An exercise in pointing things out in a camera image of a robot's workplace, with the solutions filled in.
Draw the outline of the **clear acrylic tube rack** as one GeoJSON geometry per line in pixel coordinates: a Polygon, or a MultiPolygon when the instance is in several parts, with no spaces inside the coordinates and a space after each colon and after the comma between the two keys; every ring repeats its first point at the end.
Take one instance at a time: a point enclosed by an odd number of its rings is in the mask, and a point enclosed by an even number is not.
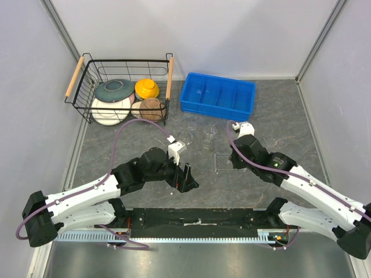
{"type": "Polygon", "coordinates": [[[235,169],[230,161],[230,155],[227,153],[215,153],[213,157],[214,172],[221,173],[226,171],[237,171],[244,173],[246,169],[235,169]]]}

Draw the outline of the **blue plastic divided bin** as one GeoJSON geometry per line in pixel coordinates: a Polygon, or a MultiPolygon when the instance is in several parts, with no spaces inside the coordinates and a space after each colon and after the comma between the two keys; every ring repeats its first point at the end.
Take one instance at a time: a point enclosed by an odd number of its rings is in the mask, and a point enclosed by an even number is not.
{"type": "Polygon", "coordinates": [[[180,95],[183,112],[247,121],[254,108],[256,84],[190,72],[180,95]]]}

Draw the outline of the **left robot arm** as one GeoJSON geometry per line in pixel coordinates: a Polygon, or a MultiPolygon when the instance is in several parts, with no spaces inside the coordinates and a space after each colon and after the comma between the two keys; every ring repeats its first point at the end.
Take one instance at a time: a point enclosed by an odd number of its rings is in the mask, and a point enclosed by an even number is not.
{"type": "Polygon", "coordinates": [[[165,181],[184,193],[198,188],[190,164],[181,164],[160,148],[153,147],[88,184],[45,196],[32,193],[23,209],[23,222],[31,247],[43,246],[64,231],[83,225],[123,227],[127,213],[121,196],[141,190],[146,182],[165,181]]]}

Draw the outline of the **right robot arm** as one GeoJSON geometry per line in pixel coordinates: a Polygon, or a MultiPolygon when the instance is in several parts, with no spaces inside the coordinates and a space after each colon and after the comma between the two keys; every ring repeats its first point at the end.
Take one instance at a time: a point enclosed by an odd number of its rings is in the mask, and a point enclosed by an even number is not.
{"type": "Polygon", "coordinates": [[[370,206],[322,183],[286,155],[268,153],[251,134],[231,141],[234,167],[248,168],[261,180],[294,193],[313,208],[275,201],[265,214],[272,228],[294,225],[334,240],[347,254],[366,259],[370,253],[370,206]]]}

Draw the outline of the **small glass bottle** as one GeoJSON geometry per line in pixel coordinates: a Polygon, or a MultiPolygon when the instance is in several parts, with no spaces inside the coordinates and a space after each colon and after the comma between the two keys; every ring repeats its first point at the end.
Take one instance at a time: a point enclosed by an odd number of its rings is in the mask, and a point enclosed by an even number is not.
{"type": "Polygon", "coordinates": [[[202,145],[203,145],[203,148],[209,149],[211,146],[211,140],[208,138],[204,139],[202,142],[202,145]]]}

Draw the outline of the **glass conical flask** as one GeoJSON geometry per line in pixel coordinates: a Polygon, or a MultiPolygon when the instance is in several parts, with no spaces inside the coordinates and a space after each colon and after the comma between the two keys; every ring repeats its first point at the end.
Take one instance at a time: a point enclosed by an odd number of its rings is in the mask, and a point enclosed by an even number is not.
{"type": "Polygon", "coordinates": [[[217,134],[217,127],[216,125],[206,125],[203,132],[207,138],[211,139],[217,134]]]}

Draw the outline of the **glass petri dish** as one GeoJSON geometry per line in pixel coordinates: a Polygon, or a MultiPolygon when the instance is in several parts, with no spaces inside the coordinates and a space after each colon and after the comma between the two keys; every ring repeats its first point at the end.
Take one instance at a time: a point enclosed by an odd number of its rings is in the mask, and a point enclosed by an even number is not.
{"type": "Polygon", "coordinates": [[[195,135],[192,131],[184,130],[178,134],[178,140],[189,146],[195,142],[195,135]]]}

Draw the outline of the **glass beaker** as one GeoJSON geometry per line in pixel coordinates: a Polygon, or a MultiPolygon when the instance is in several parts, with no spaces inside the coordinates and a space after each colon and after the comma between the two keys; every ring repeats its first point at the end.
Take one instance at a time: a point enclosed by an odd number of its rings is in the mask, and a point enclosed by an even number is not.
{"type": "Polygon", "coordinates": [[[194,122],[194,121],[190,121],[190,122],[188,123],[188,129],[191,130],[191,131],[196,130],[196,129],[197,129],[197,123],[194,122]]]}

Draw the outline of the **brown ceramic bowl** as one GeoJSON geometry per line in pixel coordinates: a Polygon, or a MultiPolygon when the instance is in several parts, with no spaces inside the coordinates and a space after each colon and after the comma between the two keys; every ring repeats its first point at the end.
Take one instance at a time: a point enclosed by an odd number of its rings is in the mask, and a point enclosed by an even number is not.
{"type": "Polygon", "coordinates": [[[143,119],[159,122],[164,120],[165,114],[165,104],[157,98],[148,98],[140,104],[140,115],[143,119]]]}

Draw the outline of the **white ceramic bowl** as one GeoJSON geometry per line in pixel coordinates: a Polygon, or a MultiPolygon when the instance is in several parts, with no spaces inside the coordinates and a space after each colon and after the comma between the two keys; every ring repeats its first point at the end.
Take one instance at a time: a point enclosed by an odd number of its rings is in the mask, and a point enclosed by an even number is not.
{"type": "Polygon", "coordinates": [[[140,111],[141,104],[142,104],[141,101],[137,101],[137,102],[132,104],[131,109],[130,109],[131,114],[134,117],[139,118],[139,119],[142,118],[141,111],[140,111]]]}

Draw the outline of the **yellow ceramic bowl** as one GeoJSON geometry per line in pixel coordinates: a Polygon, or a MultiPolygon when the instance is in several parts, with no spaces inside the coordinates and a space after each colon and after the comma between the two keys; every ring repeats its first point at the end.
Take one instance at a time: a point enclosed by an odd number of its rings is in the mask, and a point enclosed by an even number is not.
{"type": "Polygon", "coordinates": [[[135,92],[141,99],[157,98],[159,87],[152,79],[141,79],[135,84],[135,92]]]}

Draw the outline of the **white ceramic plate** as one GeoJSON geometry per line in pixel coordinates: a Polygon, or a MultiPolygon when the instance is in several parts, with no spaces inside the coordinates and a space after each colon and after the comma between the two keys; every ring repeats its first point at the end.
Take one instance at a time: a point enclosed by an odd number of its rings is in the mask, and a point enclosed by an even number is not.
{"type": "Polygon", "coordinates": [[[105,126],[117,125],[125,120],[130,112],[129,98],[116,102],[104,102],[94,99],[91,106],[93,119],[105,126]]]}

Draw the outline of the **teal ceramic plate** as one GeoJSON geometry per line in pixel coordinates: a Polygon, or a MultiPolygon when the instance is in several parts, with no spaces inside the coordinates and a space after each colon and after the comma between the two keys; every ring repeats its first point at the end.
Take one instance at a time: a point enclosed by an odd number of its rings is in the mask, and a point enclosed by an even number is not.
{"type": "Polygon", "coordinates": [[[99,101],[113,103],[129,97],[134,92],[134,83],[127,79],[111,79],[100,84],[94,91],[99,101]]]}

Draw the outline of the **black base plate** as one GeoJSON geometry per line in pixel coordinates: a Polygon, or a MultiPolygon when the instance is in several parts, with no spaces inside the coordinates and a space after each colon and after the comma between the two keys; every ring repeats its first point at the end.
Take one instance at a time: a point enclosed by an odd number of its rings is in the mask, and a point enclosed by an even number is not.
{"type": "Polygon", "coordinates": [[[287,228],[279,217],[252,208],[134,208],[108,228],[133,236],[253,236],[259,229],[287,228]]]}

